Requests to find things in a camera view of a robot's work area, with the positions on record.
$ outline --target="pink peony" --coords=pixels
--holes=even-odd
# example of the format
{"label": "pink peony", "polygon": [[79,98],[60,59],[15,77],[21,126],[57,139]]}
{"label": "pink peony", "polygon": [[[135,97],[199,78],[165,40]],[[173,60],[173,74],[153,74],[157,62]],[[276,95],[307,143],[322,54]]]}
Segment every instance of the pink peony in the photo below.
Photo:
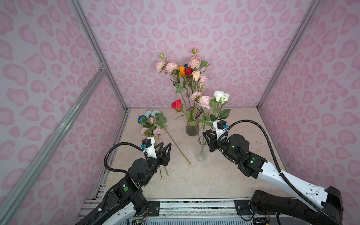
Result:
{"label": "pink peony", "polygon": [[201,74],[200,75],[200,85],[205,85],[209,82],[209,78],[204,75],[204,74]]}
{"label": "pink peony", "polygon": [[168,63],[165,67],[165,72],[170,73],[171,71],[177,69],[179,65],[177,63]]}
{"label": "pink peony", "polygon": [[160,74],[161,69],[166,65],[164,61],[160,61],[156,64],[156,71]]}
{"label": "pink peony", "polygon": [[190,60],[188,62],[188,66],[191,67],[192,69],[199,68],[201,64],[201,58],[198,55],[194,55],[190,57]]}
{"label": "pink peony", "polygon": [[140,130],[140,135],[143,136],[144,138],[146,138],[145,132],[146,132],[148,129],[149,129],[149,128],[146,128],[146,127],[142,128],[142,129]]}
{"label": "pink peony", "polygon": [[191,95],[191,101],[195,101],[195,98],[197,97],[201,97],[202,93],[199,91],[195,91],[192,95]]}
{"label": "pink peony", "polygon": [[153,134],[154,134],[154,136],[157,135],[160,138],[162,135],[164,135],[164,131],[161,128],[156,128],[153,131]]}
{"label": "pink peony", "polygon": [[199,98],[199,106],[202,106],[202,107],[205,107],[205,108],[207,108],[207,109],[210,109],[210,106],[209,106],[210,100],[211,100],[211,97],[210,97],[210,96],[206,96],[206,95],[201,96],[201,97]]}

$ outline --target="blue rose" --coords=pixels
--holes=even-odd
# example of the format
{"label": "blue rose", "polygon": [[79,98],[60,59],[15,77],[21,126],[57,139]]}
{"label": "blue rose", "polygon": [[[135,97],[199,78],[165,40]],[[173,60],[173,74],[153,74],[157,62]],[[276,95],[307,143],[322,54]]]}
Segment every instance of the blue rose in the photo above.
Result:
{"label": "blue rose", "polygon": [[160,110],[158,109],[155,109],[152,113],[151,113],[151,116],[154,117],[155,119],[157,119],[157,115],[158,113],[161,113]]}
{"label": "blue rose", "polygon": [[144,116],[144,115],[139,116],[138,122],[140,123],[140,122],[142,122],[143,120],[144,120],[144,121],[146,120],[146,116]]}
{"label": "blue rose", "polygon": [[149,118],[149,116],[151,115],[152,112],[153,111],[151,111],[151,110],[147,110],[146,113],[145,113],[145,117]]}

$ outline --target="beige table surface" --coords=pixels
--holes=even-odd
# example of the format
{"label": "beige table surface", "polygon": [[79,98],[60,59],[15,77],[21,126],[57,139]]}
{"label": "beige table surface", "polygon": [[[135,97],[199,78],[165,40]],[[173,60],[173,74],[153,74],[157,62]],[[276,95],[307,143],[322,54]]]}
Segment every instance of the beige table surface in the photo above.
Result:
{"label": "beige table surface", "polygon": [[[168,132],[187,156],[191,165],[181,155],[177,147],[172,144],[171,158],[167,166],[169,176],[166,175],[164,167],[161,166],[162,178],[158,170],[149,184],[142,187],[146,198],[246,198],[251,197],[255,190],[263,190],[283,197],[290,196],[267,182],[244,176],[237,169],[237,165],[224,158],[220,151],[208,152],[206,161],[197,161],[194,153],[195,149],[199,148],[198,137],[191,137],[186,134],[186,120],[181,117],[175,121],[174,119],[180,113],[176,113],[172,108],[160,110],[167,117]],[[140,130],[142,126],[138,124],[138,117],[145,112],[145,109],[131,110],[121,141],[141,145],[143,137],[140,136]],[[230,125],[242,119],[254,120],[266,129],[256,108],[232,108],[226,122]],[[256,125],[251,123],[238,124],[231,129],[229,137],[232,134],[243,135],[250,142],[250,151],[274,163],[265,137]],[[167,133],[160,138],[160,141],[164,142],[164,145],[172,142]],[[275,154],[280,167],[284,170],[276,151]],[[138,158],[144,158],[142,152],[123,145],[117,150],[111,167],[128,170]],[[106,190],[123,177],[123,173],[110,172]]]}

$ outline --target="pink leopard print wallpaper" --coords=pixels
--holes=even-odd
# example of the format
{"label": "pink leopard print wallpaper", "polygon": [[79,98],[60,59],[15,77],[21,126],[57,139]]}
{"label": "pink leopard print wallpaper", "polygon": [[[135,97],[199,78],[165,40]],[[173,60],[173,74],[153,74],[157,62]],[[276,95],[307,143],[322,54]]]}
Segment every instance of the pink leopard print wallpaper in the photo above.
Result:
{"label": "pink leopard print wallpaper", "polygon": [[360,2],[324,1],[261,114],[291,172],[342,192],[360,221]]}
{"label": "pink leopard print wallpaper", "polygon": [[81,0],[128,107],[169,107],[179,96],[157,74],[159,52],[186,64],[192,48],[211,65],[207,94],[256,106],[310,0]]}
{"label": "pink leopard print wallpaper", "polygon": [[66,0],[0,3],[0,204],[99,69]]}
{"label": "pink leopard print wallpaper", "polygon": [[120,104],[104,77],[9,224],[75,224],[121,118]]}

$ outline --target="vase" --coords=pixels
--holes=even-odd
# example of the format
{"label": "vase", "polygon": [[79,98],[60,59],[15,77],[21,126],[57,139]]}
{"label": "vase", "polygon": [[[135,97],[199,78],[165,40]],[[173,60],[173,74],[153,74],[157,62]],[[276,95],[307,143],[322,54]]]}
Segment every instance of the vase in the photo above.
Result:
{"label": "vase", "polygon": [[[189,111],[190,113],[192,113],[192,112],[193,112],[193,109],[192,109],[192,108],[188,108],[187,111]],[[200,110],[197,108],[196,118],[195,118],[195,119],[188,120],[188,121],[186,122],[185,131],[186,131],[186,133],[187,133],[189,136],[196,136],[196,135],[198,135],[199,130],[200,130],[200,129],[199,129],[199,124],[196,124],[195,126],[190,126],[190,125],[188,124],[188,122],[190,122],[190,121],[196,121],[196,119],[197,119],[200,115],[201,115],[201,112],[200,112]]]}
{"label": "vase", "polygon": [[199,162],[203,162],[207,159],[209,148],[207,147],[206,140],[203,136],[198,138],[199,146],[195,150],[195,159]]}

